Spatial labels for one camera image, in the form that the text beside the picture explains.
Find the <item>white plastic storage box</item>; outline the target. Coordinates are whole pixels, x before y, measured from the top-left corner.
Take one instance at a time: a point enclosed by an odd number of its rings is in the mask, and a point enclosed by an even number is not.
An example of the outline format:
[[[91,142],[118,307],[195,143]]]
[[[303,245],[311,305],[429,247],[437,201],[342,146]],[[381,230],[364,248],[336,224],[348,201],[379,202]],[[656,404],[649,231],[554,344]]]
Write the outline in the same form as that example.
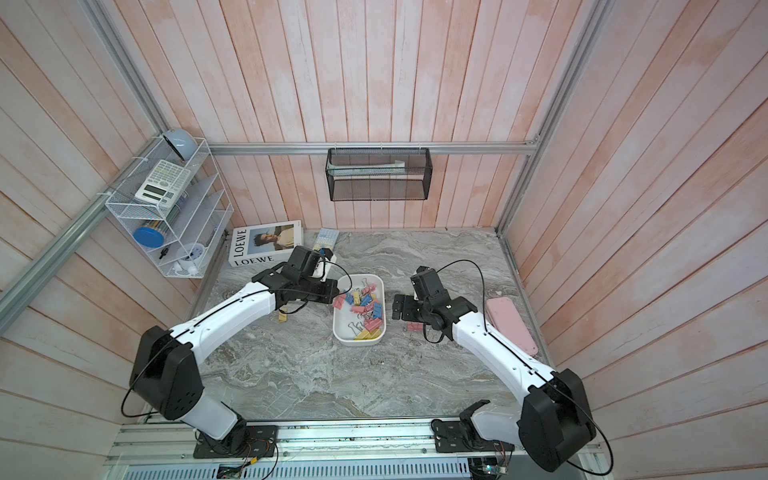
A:
[[[333,310],[333,334],[346,346],[371,346],[386,332],[387,315],[382,279],[374,274],[352,274],[338,280],[340,294],[346,295],[341,310]]]

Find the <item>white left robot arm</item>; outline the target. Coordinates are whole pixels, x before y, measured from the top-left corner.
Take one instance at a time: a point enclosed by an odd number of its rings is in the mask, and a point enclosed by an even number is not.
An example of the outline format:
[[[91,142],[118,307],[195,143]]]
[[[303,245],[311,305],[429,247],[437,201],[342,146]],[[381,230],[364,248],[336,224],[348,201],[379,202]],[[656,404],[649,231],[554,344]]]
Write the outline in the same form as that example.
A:
[[[298,246],[289,259],[267,268],[230,298],[169,329],[152,327],[141,336],[129,391],[167,420],[193,427],[217,449],[236,453],[248,441],[247,422],[206,392],[199,366],[219,346],[286,304],[331,304],[340,295],[328,272],[332,251]]]

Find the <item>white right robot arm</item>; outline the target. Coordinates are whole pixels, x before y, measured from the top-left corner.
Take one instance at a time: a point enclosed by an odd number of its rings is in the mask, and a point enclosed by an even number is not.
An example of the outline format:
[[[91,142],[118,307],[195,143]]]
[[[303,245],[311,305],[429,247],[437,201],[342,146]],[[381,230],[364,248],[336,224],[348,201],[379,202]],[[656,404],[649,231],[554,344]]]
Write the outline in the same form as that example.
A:
[[[452,298],[439,272],[420,266],[410,277],[412,295],[398,294],[392,317],[422,323],[478,358],[510,390],[521,412],[494,432],[484,433],[470,414],[470,424],[488,441],[518,438],[540,468],[556,471],[600,432],[592,418],[582,379],[570,369],[557,371],[504,338],[484,312],[469,300]]]

